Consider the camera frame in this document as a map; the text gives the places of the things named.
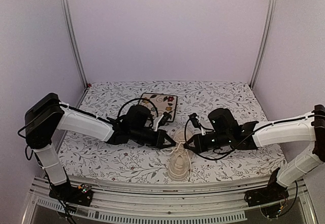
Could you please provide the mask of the floral patterned table mat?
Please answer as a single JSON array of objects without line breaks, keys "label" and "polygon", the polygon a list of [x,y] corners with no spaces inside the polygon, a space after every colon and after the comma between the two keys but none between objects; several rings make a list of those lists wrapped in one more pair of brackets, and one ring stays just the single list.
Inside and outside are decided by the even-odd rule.
[{"label": "floral patterned table mat", "polygon": [[[208,114],[217,108],[227,108],[239,124],[264,121],[262,111],[253,92],[243,82],[207,81],[149,81],[94,83],[87,92],[80,108],[102,118],[116,117],[127,112],[137,98],[145,97],[155,103],[166,102],[172,110],[177,102],[175,119],[165,125],[170,136],[195,130],[187,122],[196,113],[205,127],[210,127]],[[134,142],[113,146],[97,139],[68,132],[58,152],[61,164],[72,176],[99,180],[132,183],[170,184],[167,152],[140,146]],[[187,183],[234,181],[269,176],[286,160],[279,145],[257,150],[235,151],[214,162],[214,153],[208,151],[198,157],[191,155],[192,173]]]}]

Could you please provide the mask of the aluminium corner post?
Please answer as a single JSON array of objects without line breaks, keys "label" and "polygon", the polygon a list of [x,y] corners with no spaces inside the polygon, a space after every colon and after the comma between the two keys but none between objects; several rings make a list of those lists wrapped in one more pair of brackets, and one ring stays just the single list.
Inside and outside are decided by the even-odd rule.
[{"label": "aluminium corner post", "polygon": [[261,42],[259,45],[256,61],[255,61],[252,75],[251,75],[250,82],[249,82],[249,87],[251,88],[251,90],[254,90],[254,88],[257,84],[258,75],[259,75],[261,67],[262,67],[263,58],[265,55],[268,37],[270,34],[272,20],[273,20],[273,16],[274,16],[274,12],[275,12],[276,1],[277,0],[268,0],[265,24],[264,24],[263,33],[262,33],[262,39],[261,39]]},{"label": "aluminium corner post", "polygon": [[60,0],[61,1],[61,6],[62,6],[62,11],[63,11],[63,16],[64,20],[66,23],[66,28],[72,48],[72,53],[73,57],[76,63],[76,68],[77,72],[79,74],[81,83],[85,89],[88,88],[88,81],[86,78],[86,73],[82,64],[81,56],[80,56],[80,51],[78,48],[78,43],[73,27],[73,21],[72,21],[72,16],[71,16],[71,10],[70,10],[70,5],[69,5],[69,0]]}]

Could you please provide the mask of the white lace sneaker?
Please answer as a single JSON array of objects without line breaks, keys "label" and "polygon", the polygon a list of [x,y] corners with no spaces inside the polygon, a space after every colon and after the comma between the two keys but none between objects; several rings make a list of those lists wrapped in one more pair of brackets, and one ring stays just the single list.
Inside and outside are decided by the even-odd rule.
[{"label": "white lace sneaker", "polygon": [[183,181],[190,178],[192,171],[190,152],[185,149],[185,136],[191,137],[189,131],[179,129],[175,132],[173,140],[176,146],[171,152],[171,159],[168,166],[168,176],[173,181]]}]

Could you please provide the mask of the white shoelace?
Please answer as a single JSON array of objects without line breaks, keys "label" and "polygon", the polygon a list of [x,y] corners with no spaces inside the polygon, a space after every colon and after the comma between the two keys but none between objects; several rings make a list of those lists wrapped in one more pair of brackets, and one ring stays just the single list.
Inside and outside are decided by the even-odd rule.
[{"label": "white shoelace", "polygon": [[177,143],[175,147],[162,149],[161,152],[170,157],[168,165],[168,176],[173,181],[183,181],[190,179],[192,172],[191,157],[187,149],[184,148],[184,141]]}]

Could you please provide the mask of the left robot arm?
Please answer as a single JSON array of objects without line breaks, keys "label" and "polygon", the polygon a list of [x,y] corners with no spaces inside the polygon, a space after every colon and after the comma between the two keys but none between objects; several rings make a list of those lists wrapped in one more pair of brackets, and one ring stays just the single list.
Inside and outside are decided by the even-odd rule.
[{"label": "left robot arm", "polygon": [[69,178],[52,145],[56,131],[86,135],[111,145],[126,144],[129,140],[157,149],[176,145],[161,129],[169,120],[169,113],[152,116],[150,110],[140,104],[130,106],[125,114],[121,112],[118,111],[116,118],[102,118],[63,103],[57,94],[49,93],[25,113],[25,125],[17,134],[36,155],[49,181],[56,186],[56,193],[70,201],[76,193],[68,184]]}]

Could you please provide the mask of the square floral ceramic plate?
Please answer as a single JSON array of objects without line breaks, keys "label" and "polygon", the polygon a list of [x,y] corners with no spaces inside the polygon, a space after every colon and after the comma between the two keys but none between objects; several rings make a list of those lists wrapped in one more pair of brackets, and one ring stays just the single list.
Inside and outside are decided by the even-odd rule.
[{"label": "square floral ceramic plate", "polygon": [[178,97],[171,94],[163,93],[143,93],[138,104],[148,108],[153,119],[156,118],[156,110],[161,116],[164,112],[170,115],[167,122],[173,122],[176,116],[176,108],[178,104]]}]

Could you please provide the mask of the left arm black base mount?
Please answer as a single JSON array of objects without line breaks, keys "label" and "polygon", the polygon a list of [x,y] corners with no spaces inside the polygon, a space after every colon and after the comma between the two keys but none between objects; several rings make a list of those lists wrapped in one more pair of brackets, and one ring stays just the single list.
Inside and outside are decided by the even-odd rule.
[{"label": "left arm black base mount", "polygon": [[92,202],[93,194],[92,186],[85,183],[79,186],[72,186],[69,181],[60,185],[50,184],[49,197],[63,203],[89,207]]}]

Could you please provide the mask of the left aluminium corner post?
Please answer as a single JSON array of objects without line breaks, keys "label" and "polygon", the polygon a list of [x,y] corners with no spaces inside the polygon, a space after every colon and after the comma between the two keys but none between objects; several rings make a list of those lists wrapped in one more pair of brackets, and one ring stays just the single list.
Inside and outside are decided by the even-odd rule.
[{"label": "left aluminium corner post", "polygon": [[66,28],[72,48],[72,53],[73,57],[76,63],[76,68],[77,72],[79,74],[81,83],[85,89],[88,88],[88,81],[86,78],[86,73],[82,64],[81,56],[80,56],[80,51],[78,48],[78,43],[73,27],[73,21],[72,21],[72,16],[71,16],[71,10],[70,10],[70,5],[69,5],[69,0],[60,0],[61,1],[61,6],[62,6],[62,11],[63,11],[63,16],[64,20],[66,23]]}]

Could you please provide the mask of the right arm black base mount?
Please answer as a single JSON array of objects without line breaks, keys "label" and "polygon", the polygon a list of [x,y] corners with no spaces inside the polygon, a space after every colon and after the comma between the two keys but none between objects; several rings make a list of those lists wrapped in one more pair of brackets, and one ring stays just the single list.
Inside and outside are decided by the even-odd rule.
[{"label": "right arm black base mount", "polygon": [[289,196],[287,187],[277,183],[279,170],[280,168],[277,168],[272,172],[267,186],[245,192],[244,200],[249,207],[280,201]]}]

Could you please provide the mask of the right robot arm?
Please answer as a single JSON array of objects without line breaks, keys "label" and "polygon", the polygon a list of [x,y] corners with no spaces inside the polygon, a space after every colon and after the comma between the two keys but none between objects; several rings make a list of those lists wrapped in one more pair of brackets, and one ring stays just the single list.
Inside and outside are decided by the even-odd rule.
[{"label": "right robot arm", "polygon": [[272,202],[295,180],[324,163],[324,106],[311,112],[278,121],[251,121],[238,124],[229,109],[218,108],[209,113],[212,131],[185,140],[185,149],[200,156],[223,146],[235,150],[254,150],[273,144],[308,141],[310,144],[294,160],[275,170],[263,198]]}]

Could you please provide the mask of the right aluminium corner post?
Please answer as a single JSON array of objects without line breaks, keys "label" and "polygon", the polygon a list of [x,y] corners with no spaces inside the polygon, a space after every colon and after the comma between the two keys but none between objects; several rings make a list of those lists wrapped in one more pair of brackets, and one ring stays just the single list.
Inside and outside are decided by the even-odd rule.
[{"label": "right aluminium corner post", "polygon": [[249,82],[249,87],[251,88],[251,90],[254,90],[254,88],[257,84],[258,75],[259,75],[261,67],[262,67],[263,58],[265,55],[268,37],[270,34],[272,20],[273,20],[273,16],[274,16],[274,12],[275,12],[276,1],[277,0],[268,0],[265,24],[264,24],[263,33],[262,33],[262,39],[261,39],[261,42],[259,45],[256,61],[255,61],[252,75],[251,75],[250,82]]}]

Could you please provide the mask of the aluminium front rail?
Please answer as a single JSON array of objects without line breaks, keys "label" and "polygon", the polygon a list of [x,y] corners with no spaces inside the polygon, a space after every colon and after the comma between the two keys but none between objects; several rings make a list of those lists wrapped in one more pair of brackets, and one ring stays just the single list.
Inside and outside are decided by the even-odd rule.
[{"label": "aluminium front rail", "polygon": [[267,177],[210,183],[125,183],[71,176],[90,184],[90,206],[74,206],[74,223],[320,223],[305,182],[288,188],[282,217],[276,203],[250,207],[246,191],[266,186]]}]

